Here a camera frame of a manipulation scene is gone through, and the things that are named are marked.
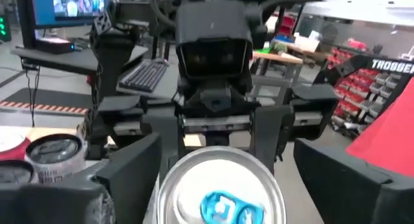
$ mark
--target black mat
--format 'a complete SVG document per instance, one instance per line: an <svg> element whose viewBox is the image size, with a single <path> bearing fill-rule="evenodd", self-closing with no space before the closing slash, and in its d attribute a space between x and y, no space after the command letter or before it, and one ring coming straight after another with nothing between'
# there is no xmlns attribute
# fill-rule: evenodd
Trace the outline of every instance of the black mat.
<svg viewBox="0 0 414 224"><path fill-rule="evenodd" d="M0 103L1 103L0 106L26 108L25 104L30 103L29 89L28 88L21 89L18 92L10 95L8 98L1 101ZM71 109L90 108L92 105L92 101L91 101L90 95L38 89L36 92L36 105L37 106L50 106L50 107L66 107L65 111L69 111L68 108L71 108Z"/></svg>

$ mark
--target keyboard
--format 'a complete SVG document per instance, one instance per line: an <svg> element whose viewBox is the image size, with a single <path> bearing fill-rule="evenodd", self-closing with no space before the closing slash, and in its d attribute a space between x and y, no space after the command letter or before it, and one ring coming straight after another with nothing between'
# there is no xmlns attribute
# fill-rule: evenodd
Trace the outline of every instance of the keyboard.
<svg viewBox="0 0 414 224"><path fill-rule="evenodd" d="M161 59L142 60L135 69L121 79L119 87L152 93L167 68L168 64Z"/></svg>

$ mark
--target gray floor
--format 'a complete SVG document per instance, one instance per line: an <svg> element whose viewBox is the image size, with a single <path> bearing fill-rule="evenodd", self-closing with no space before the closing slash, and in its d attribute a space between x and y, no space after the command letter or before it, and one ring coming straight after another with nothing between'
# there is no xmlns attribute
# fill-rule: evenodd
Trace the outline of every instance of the gray floor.
<svg viewBox="0 0 414 224"><path fill-rule="evenodd" d="M67 29L65 33L68 36L82 36L88 31L88 28L74 28ZM0 85L21 71L20 59L9 53L12 47L20 44L21 36L15 32L11 43L0 45ZM305 80L313 80L317 72L316 69L304 68L301 77ZM29 78L30 86L33 87L34 74L29 74ZM0 89L0 100L4 100L26 86L27 78L22 74ZM41 68L39 88L82 94L90 93L86 77L47 68ZM82 118L36 115L35 121L36 126L40 127L74 128L82 121ZM1 125L31 126L30 115L0 112ZM245 145L249 140L250 136L247 133L233 134L231 139L232 144L240 146ZM316 142L343 150L351 141L327 128ZM293 145L288 144L284 162L275 164L275 177L285 195L289 224L321 224L322 220L299 177L292 158L292 149Z"/></svg>

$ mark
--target monitor screen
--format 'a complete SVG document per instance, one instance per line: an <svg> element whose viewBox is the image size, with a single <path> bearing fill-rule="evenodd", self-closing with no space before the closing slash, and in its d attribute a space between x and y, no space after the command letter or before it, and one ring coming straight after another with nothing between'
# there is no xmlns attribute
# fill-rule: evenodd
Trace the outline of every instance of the monitor screen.
<svg viewBox="0 0 414 224"><path fill-rule="evenodd" d="M88 25L110 0L32 0L36 28Z"/></svg>

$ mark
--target orange striped tape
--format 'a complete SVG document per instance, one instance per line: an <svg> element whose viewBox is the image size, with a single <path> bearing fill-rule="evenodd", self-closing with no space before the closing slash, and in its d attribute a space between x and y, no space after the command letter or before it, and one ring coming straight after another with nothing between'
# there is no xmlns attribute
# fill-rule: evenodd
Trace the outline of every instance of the orange striped tape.
<svg viewBox="0 0 414 224"><path fill-rule="evenodd" d="M14 107L14 108L25 108L29 109L30 104L28 103L21 103L21 102L7 102L1 101L0 107ZM43 111L61 111L61 112L68 112L68 113L78 113L78 114L85 114L87 112L87 108L78 108L78 107L61 107L61 106L53 106L53 105L43 105L43 104L36 104L34 106L35 110L43 110Z"/></svg>

